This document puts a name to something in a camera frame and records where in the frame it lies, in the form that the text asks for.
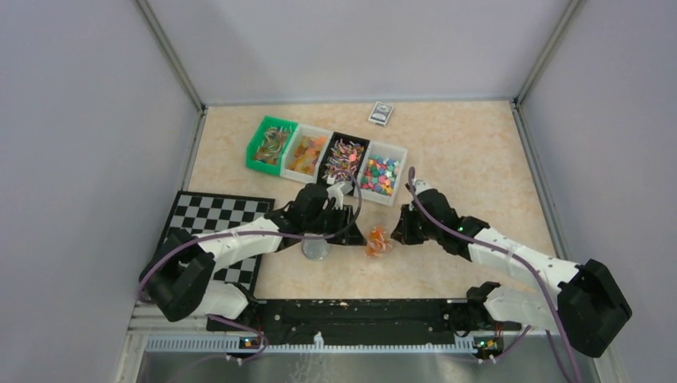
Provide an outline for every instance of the gray wall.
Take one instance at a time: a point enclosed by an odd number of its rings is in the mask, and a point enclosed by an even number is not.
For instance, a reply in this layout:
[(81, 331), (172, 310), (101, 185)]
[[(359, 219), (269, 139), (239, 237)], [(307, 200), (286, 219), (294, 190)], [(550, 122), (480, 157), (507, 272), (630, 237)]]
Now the gray wall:
[(674, 381), (677, 2), (587, 2), (525, 106), (572, 249), (612, 270), (634, 317), (633, 381)]
[(208, 104), (514, 97), (568, 0), (151, 0)]
[(196, 113), (133, 2), (0, 9), (0, 381), (110, 381)]

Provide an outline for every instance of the beige surface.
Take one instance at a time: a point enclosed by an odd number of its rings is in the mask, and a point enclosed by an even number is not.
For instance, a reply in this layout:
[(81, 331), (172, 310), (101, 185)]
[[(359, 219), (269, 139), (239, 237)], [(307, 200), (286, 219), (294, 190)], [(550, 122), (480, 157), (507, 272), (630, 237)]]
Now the beige surface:
[[(366, 121), (373, 104), (263, 105), (210, 108), (189, 190), (276, 199), (281, 207), (302, 184), (252, 171), (245, 149), (261, 119), (277, 116), (409, 149), (407, 167), (443, 192), (459, 215), (474, 215), (536, 250), (554, 254), (529, 167), (507, 101), (394, 104), (386, 128)], [(353, 198), (347, 203), (356, 204)], [(403, 185), (393, 207), (363, 204), (358, 226), (393, 229)], [(363, 247), (336, 247), (322, 262), (300, 246), (265, 255), (257, 298), (454, 298), (471, 286), (509, 278), (446, 254), (436, 243), (397, 244), (381, 259)]]

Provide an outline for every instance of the black and white checkered board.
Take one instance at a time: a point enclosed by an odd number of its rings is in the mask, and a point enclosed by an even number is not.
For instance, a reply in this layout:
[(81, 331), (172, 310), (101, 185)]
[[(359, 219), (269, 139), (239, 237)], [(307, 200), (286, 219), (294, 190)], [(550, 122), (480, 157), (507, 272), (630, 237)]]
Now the black and white checkered board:
[[(164, 225), (160, 243), (173, 228), (190, 234), (211, 233), (248, 223), (273, 210), (275, 200), (241, 195), (219, 195), (179, 191)], [(261, 255), (244, 259), (214, 274), (214, 279), (240, 282), (254, 293)]]

